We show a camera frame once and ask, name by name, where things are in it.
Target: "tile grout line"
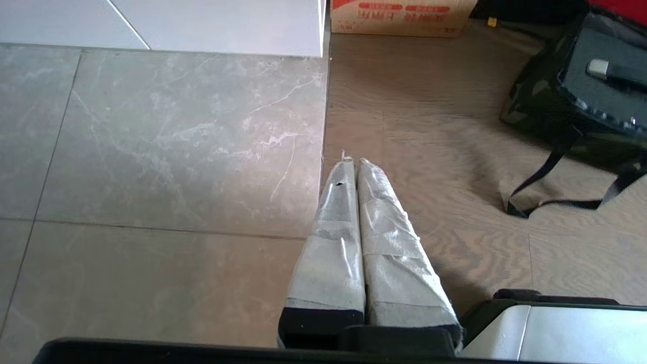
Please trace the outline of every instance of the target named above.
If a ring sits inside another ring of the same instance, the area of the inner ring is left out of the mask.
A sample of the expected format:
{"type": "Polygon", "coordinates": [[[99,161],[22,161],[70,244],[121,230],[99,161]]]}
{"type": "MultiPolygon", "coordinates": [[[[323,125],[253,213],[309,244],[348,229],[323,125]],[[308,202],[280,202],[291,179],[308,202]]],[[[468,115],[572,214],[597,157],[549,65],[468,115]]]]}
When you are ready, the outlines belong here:
{"type": "Polygon", "coordinates": [[[530,234],[528,234],[528,257],[530,258],[530,287],[534,290],[534,271],[532,270],[532,247],[530,245],[530,234]]]}
{"type": "Polygon", "coordinates": [[[34,219],[25,219],[25,218],[4,218],[0,216],[0,221],[13,221],[13,222],[34,222],[34,219]]]}
{"type": "Polygon", "coordinates": [[[109,223],[93,223],[93,222],[70,222],[58,220],[36,219],[35,222],[43,223],[57,223],[61,225],[77,225],[77,226],[91,226],[91,227],[111,227],[115,229],[135,229],[135,230],[149,230],[149,231],[164,231],[168,233],[193,233],[202,235],[222,235],[222,236],[240,236],[246,238],[263,238],[271,240],[306,240],[307,236],[281,236],[281,235],[262,235],[262,234],[243,234],[243,233],[228,233],[226,231],[209,231],[209,230],[188,230],[188,229],[171,229],[165,227],[148,227],[148,226],[131,226],[131,225],[116,225],[109,223]]]}
{"type": "Polygon", "coordinates": [[[384,121],[384,109],[380,111],[380,126],[382,127],[382,138],[380,138],[380,162],[382,163],[382,168],[386,169],[386,157],[388,153],[386,152],[386,127],[384,121]]]}
{"type": "Polygon", "coordinates": [[[135,33],[135,36],[137,37],[137,39],[138,39],[140,42],[142,42],[142,44],[144,44],[144,46],[146,47],[146,49],[147,49],[147,50],[149,50],[149,51],[150,51],[150,50],[151,50],[151,47],[148,45],[148,43],[146,43],[146,41],[142,38],[142,36],[141,36],[141,35],[139,35],[139,32],[137,32],[137,30],[135,30],[135,27],[133,27],[133,25],[132,25],[132,24],[130,24],[130,21],[128,21],[128,19],[126,19],[126,16],[124,15],[124,13],[122,13],[122,12],[121,12],[121,10],[119,10],[119,8],[118,8],[118,7],[113,3],[113,0],[106,0],[106,1],[108,2],[108,5],[110,5],[110,7],[111,7],[111,8],[112,8],[116,13],[117,13],[117,15],[121,18],[121,20],[123,20],[123,21],[124,21],[124,23],[126,23],[126,25],[128,26],[128,28],[130,28],[130,30],[132,30],[132,32],[133,32],[133,33],[135,33]]]}
{"type": "Polygon", "coordinates": [[[310,56],[294,56],[291,54],[248,54],[248,53],[227,53],[227,52],[210,52],[210,51],[177,51],[171,49],[145,49],[145,48],[119,48],[119,47],[92,47],[89,45],[56,45],[56,44],[40,44],[40,43],[12,43],[0,41],[0,47],[27,47],[27,48],[50,48],[50,49],[71,49],[83,51],[114,51],[114,52],[133,52],[133,53],[161,53],[161,54],[198,54],[204,56],[213,56],[215,54],[225,56],[236,56],[244,58],[246,56],[260,56],[264,58],[272,58],[275,60],[282,60],[284,58],[311,58],[310,56]]]}
{"type": "Polygon", "coordinates": [[[0,326],[0,342],[2,341],[3,334],[5,333],[6,320],[9,318],[9,311],[11,310],[11,304],[14,301],[14,295],[16,294],[16,288],[18,287],[18,281],[20,280],[20,273],[23,271],[23,264],[25,263],[25,257],[27,256],[27,249],[29,248],[29,242],[32,239],[32,233],[34,232],[34,226],[36,224],[36,216],[38,216],[38,208],[40,207],[41,200],[43,199],[43,193],[45,191],[45,184],[47,183],[47,176],[49,176],[49,170],[52,168],[52,161],[54,160],[54,153],[56,153],[56,146],[58,145],[58,139],[61,136],[61,130],[63,129],[63,121],[65,121],[65,115],[67,114],[67,108],[70,105],[70,98],[72,97],[72,90],[74,89],[74,82],[76,81],[76,75],[79,71],[79,66],[81,65],[81,57],[83,56],[83,51],[79,50],[79,59],[76,61],[76,68],[74,70],[74,76],[72,77],[72,84],[70,85],[70,92],[67,94],[67,102],[65,103],[65,109],[63,110],[63,116],[61,118],[61,124],[58,127],[58,134],[56,134],[56,141],[54,142],[54,148],[52,149],[52,156],[49,159],[49,165],[47,166],[47,172],[45,172],[45,178],[43,179],[43,188],[41,188],[40,196],[38,197],[38,203],[36,204],[36,211],[34,212],[34,219],[32,220],[32,227],[29,229],[29,234],[27,235],[27,243],[25,244],[25,249],[23,250],[23,257],[20,260],[20,265],[18,266],[18,273],[16,274],[16,281],[14,282],[14,287],[11,290],[11,295],[9,296],[9,302],[7,302],[5,317],[2,320],[2,325],[0,326]]]}

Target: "plastic-wrapped leg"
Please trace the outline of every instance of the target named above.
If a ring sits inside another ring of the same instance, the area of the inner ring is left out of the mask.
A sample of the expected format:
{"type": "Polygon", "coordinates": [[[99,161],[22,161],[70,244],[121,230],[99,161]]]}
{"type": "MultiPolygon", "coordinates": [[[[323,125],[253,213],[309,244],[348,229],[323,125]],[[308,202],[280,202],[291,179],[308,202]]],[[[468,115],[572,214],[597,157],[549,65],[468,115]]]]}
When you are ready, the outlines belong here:
{"type": "Polygon", "coordinates": [[[355,168],[351,158],[343,158],[328,177],[294,268],[279,346],[333,349],[337,333],[364,324],[365,304],[355,168]]]}
{"type": "Polygon", "coordinates": [[[388,178],[361,159],[357,184],[368,322],[442,326],[460,350],[463,332],[456,313],[388,178]]]}

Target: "black bag strap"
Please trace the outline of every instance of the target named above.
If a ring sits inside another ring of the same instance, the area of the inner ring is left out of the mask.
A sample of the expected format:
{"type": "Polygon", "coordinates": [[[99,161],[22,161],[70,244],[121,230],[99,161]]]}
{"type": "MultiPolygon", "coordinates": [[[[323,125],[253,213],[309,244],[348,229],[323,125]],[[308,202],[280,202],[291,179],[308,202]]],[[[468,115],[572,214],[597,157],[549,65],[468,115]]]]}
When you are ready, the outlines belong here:
{"type": "Polygon", "coordinates": [[[510,215],[517,216],[519,218],[529,218],[530,214],[536,209],[539,209],[542,206],[546,205],[565,205],[572,206],[579,209],[587,210],[597,210],[600,206],[611,201],[613,198],[618,196],[625,188],[629,187],[632,183],[636,182],[642,176],[647,174],[647,157],[641,157],[636,163],[628,164],[628,168],[624,168],[618,174],[618,178],[611,184],[606,194],[602,199],[592,199],[592,200],[573,200],[573,199],[552,199],[540,203],[535,207],[531,207],[525,210],[520,210],[512,203],[512,197],[517,193],[521,192],[523,189],[527,188],[531,184],[539,181],[544,178],[555,166],[557,163],[564,157],[564,155],[571,149],[571,147],[577,142],[579,138],[582,137],[582,134],[572,128],[567,132],[561,135],[561,139],[558,140],[553,148],[553,152],[550,154],[546,162],[537,172],[535,172],[529,179],[526,179],[519,187],[514,190],[508,199],[506,212],[510,215]]]}

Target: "plastic wrap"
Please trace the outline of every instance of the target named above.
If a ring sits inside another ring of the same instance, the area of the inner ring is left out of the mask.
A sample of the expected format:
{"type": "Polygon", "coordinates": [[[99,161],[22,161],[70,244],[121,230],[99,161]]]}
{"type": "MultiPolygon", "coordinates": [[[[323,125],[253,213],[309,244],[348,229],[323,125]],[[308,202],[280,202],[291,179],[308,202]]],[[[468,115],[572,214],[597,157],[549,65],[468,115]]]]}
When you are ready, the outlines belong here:
{"type": "Polygon", "coordinates": [[[355,168],[346,157],[328,177],[285,307],[364,313],[365,305],[355,168]]]}
{"type": "Polygon", "coordinates": [[[440,278],[384,172],[361,159],[357,184],[369,323],[458,325],[440,278]]]}

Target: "bag handle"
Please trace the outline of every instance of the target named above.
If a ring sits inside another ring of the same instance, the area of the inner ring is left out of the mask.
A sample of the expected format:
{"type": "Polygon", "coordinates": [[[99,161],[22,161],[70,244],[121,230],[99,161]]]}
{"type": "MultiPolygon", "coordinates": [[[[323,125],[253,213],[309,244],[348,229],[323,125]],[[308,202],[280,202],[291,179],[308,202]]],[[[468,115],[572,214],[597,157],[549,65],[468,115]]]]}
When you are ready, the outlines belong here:
{"type": "Polygon", "coordinates": [[[629,87],[647,89],[647,72],[642,69],[610,63],[606,60],[591,60],[587,72],[602,80],[614,81],[629,87]]]}
{"type": "Polygon", "coordinates": [[[555,166],[557,163],[564,157],[564,155],[571,149],[575,142],[582,137],[582,134],[575,128],[570,128],[569,131],[562,134],[562,138],[557,141],[553,151],[537,172],[535,172],[529,179],[526,179],[519,187],[517,187],[514,192],[510,195],[508,203],[506,206],[506,212],[510,215],[517,216],[519,218],[527,219],[530,217],[533,211],[539,209],[540,207],[546,205],[564,205],[572,206],[578,209],[586,210],[597,210],[600,206],[611,201],[613,198],[618,196],[625,188],[629,187],[631,184],[636,182],[642,176],[647,174],[647,158],[641,157],[637,163],[632,163],[629,168],[623,169],[619,174],[618,178],[611,184],[607,192],[604,194],[602,199],[592,199],[592,200],[575,200],[575,199],[552,199],[540,203],[535,207],[531,207],[525,210],[518,209],[512,203],[512,197],[517,193],[521,192],[531,184],[539,181],[544,178],[555,166]]]}

